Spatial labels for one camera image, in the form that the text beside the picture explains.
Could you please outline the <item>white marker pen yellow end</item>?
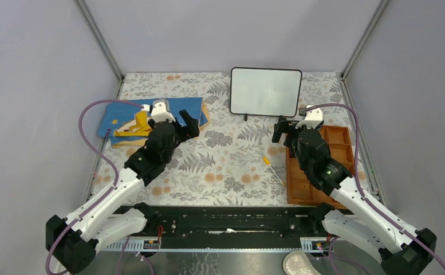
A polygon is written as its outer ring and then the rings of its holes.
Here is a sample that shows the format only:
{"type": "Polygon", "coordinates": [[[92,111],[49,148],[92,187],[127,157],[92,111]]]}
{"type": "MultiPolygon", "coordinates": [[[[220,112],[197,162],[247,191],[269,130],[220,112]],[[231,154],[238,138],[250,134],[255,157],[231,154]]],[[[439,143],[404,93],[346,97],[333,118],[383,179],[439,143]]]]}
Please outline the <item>white marker pen yellow end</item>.
{"type": "Polygon", "coordinates": [[[271,172],[274,174],[274,176],[277,178],[277,180],[280,182],[280,184],[282,184],[283,186],[286,186],[286,183],[282,180],[282,178],[278,175],[278,173],[276,172],[276,170],[274,169],[273,165],[271,164],[271,162],[269,161],[269,159],[265,156],[263,156],[263,161],[265,162],[265,164],[268,166],[268,168],[271,170],[271,172]]]}

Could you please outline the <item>small black-framed whiteboard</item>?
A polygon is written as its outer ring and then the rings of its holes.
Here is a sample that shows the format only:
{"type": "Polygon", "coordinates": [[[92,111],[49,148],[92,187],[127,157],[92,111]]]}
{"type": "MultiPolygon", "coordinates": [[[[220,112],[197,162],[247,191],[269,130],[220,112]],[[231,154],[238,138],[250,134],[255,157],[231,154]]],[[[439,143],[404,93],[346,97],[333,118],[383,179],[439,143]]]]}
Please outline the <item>small black-framed whiteboard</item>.
{"type": "Polygon", "coordinates": [[[298,69],[234,67],[230,71],[229,111],[234,115],[293,117],[302,77],[298,69]]]}

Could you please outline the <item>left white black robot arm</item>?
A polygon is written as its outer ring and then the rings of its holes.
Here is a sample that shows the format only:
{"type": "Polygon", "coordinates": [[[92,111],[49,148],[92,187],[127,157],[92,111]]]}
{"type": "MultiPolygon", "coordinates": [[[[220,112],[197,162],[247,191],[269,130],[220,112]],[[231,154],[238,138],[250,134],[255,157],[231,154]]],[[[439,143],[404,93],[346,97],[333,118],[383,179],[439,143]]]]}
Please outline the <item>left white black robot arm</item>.
{"type": "Polygon", "coordinates": [[[152,131],[142,148],[133,153],[116,174],[112,184],[64,218],[52,216],[46,222],[45,246],[48,259],[55,258],[64,272],[83,271],[104,247],[133,233],[151,235],[157,228],[156,218],[132,208],[125,214],[109,219],[123,201],[148,186],[172,160],[174,150],[183,142],[199,136],[199,122],[186,110],[179,111],[184,120],[151,123],[152,131]]]}

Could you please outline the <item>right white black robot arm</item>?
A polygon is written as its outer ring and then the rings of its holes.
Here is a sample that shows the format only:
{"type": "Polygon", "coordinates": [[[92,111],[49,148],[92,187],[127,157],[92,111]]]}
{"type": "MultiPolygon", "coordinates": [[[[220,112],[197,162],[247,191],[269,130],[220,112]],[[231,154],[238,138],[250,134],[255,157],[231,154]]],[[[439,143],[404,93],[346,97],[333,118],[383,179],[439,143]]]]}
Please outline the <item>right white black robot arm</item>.
{"type": "Polygon", "coordinates": [[[348,219],[322,202],[310,212],[308,229],[313,235],[328,232],[342,237],[374,258],[386,274],[420,274],[428,266],[437,241],[431,230],[416,229],[359,189],[347,167],[332,158],[331,146],[318,129],[280,116],[272,141],[279,142],[282,134],[286,135],[284,146],[309,183],[356,216],[348,219]]]}

